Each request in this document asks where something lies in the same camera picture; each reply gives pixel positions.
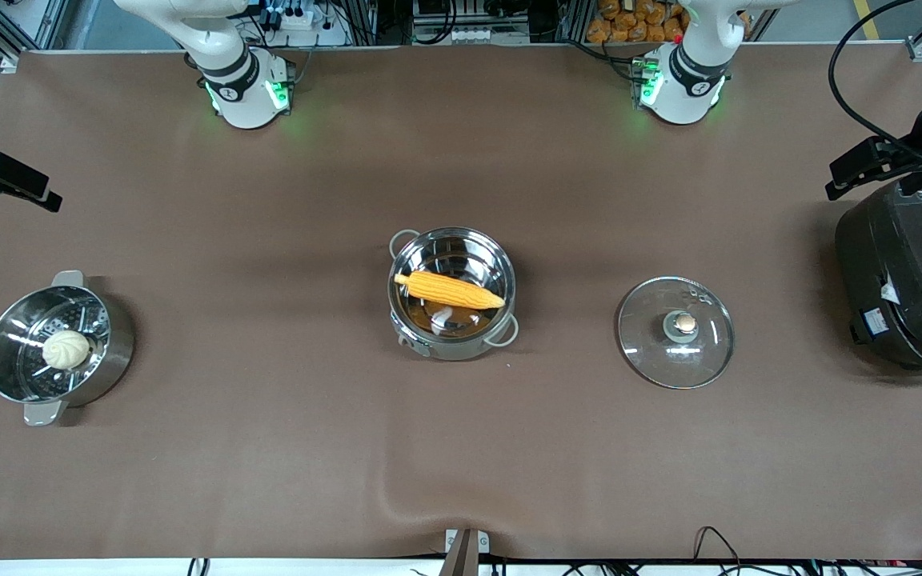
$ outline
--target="white plastic handle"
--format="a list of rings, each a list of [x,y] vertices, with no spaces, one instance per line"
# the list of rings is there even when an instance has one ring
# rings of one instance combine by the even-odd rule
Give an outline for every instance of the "white plastic handle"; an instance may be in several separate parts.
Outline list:
[[[27,426],[48,426],[62,414],[70,403],[65,400],[49,402],[49,404],[23,405],[23,421]]]
[[[52,278],[52,286],[78,286],[87,288],[87,280],[81,270],[63,270]]]
[[[502,347],[509,346],[512,342],[514,342],[515,339],[519,337],[519,319],[512,315],[507,320],[511,324],[515,325],[515,331],[511,332],[510,338],[504,340],[504,342],[491,342],[489,338],[486,338],[483,340],[483,342],[485,342],[488,346],[493,346],[495,349],[502,349]],[[503,331],[498,332],[498,334],[502,334],[502,332],[505,332],[506,330],[507,329],[505,328]]]
[[[394,234],[394,236],[391,237],[391,258],[396,258],[396,255],[399,254],[399,252],[394,252],[394,244],[396,244],[396,241],[400,240],[400,238],[403,236],[407,236],[408,234],[414,236],[415,238],[421,235],[421,233],[417,230],[411,229],[401,230],[400,232]]]

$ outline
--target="brown table mat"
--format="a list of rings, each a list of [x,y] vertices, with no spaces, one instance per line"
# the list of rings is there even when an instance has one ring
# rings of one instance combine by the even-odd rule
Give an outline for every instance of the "brown table mat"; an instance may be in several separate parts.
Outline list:
[[[317,54],[294,113],[237,131],[176,54],[23,56],[0,149],[62,212],[0,199],[0,313],[59,270],[138,324],[68,426],[0,398],[0,558],[370,557],[473,526],[513,557],[922,557],[922,375],[857,357],[828,162],[868,135],[830,46],[746,46],[701,123],[632,109],[572,48]],[[293,54],[300,62],[300,54]],[[904,134],[922,66],[849,47],[857,109]],[[513,346],[422,360],[387,240],[472,226],[519,275]],[[736,324],[702,390],[645,382],[615,309],[680,274]],[[708,542],[705,554],[727,555]]]

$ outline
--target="green indicator light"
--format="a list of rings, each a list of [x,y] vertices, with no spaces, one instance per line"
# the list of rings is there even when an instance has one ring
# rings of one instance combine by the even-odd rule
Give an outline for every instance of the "green indicator light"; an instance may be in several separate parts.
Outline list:
[[[714,86],[714,98],[711,99],[711,101],[710,101],[710,106],[716,106],[716,105],[717,105],[717,101],[718,101],[718,99],[720,99],[720,89],[721,89],[721,86],[724,86],[724,80],[727,80],[727,79],[728,79],[727,76],[721,77],[721,79],[717,82],[717,85]]]
[[[663,87],[663,73],[658,72],[656,76],[652,77],[650,81],[643,85],[643,103],[647,106],[652,106],[652,103],[656,102],[656,95],[659,94],[659,89]]]
[[[272,98],[272,105],[277,106],[278,109],[282,109],[287,105],[286,85],[282,83],[274,84],[266,80],[266,91],[270,94],[270,98]]]
[[[215,92],[212,91],[212,86],[205,84],[205,91],[208,92],[208,98],[212,98],[212,108],[219,112],[219,100],[216,98]]]

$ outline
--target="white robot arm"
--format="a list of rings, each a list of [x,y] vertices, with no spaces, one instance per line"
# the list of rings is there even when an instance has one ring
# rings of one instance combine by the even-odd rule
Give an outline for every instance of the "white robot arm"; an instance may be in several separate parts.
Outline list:
[[[249,48],[226,19],[241,14],[248,0],[115,1],[186,49],[205,77],[212,106],[231,125],[259,128],[279,114],[289,114],[291,66],[267,49]]]
[[[691,22],[680,44],[666,43],[645,58],[659,62],[655,81],[634,87],[638,102],[674,124],[692,124],[717,103],[724,73],[742,45],[740,10],[772,10],[799,0],[681,0]]]

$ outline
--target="corn cob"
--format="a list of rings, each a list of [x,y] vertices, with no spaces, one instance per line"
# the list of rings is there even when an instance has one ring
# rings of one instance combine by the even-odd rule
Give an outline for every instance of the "corn cob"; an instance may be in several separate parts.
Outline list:
[[[414,298],[424,298],[440,305],[464,306],[473,310],[504,306],[504,299],[482,286],[424,270],[415,270],[411,276],[394,274],[394,282],[407,286],[407,292]]]

